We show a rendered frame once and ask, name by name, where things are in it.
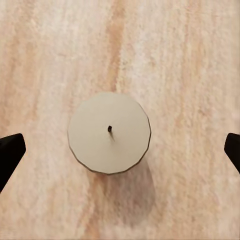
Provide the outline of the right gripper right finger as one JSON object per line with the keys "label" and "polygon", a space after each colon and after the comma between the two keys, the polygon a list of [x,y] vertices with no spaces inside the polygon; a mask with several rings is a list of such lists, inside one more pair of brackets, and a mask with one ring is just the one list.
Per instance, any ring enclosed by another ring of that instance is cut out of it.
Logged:
{"label": "right gripper right finger", "polygon": [[224,151],[240,172],[240,134],[229,133],[227,135]]}

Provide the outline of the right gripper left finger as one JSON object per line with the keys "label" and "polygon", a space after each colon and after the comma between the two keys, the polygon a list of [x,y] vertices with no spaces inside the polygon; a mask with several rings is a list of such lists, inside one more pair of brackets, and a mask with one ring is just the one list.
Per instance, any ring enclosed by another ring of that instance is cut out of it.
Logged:
{"label": "right gripper left finger", "polygon": [[22,133],[0,138],[0,193],[26,153]]}

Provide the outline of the pillar candle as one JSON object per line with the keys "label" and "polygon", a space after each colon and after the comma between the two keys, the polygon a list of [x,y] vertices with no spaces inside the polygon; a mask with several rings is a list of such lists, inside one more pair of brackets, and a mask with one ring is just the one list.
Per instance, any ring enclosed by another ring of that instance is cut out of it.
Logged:
{"label": "pillar candle", "polygon": [[77,162],[106,176],[138,165],[149,150],[151,136],[149,117],[141,104],[113,91],[83,100],[67,128],[68,146]]}

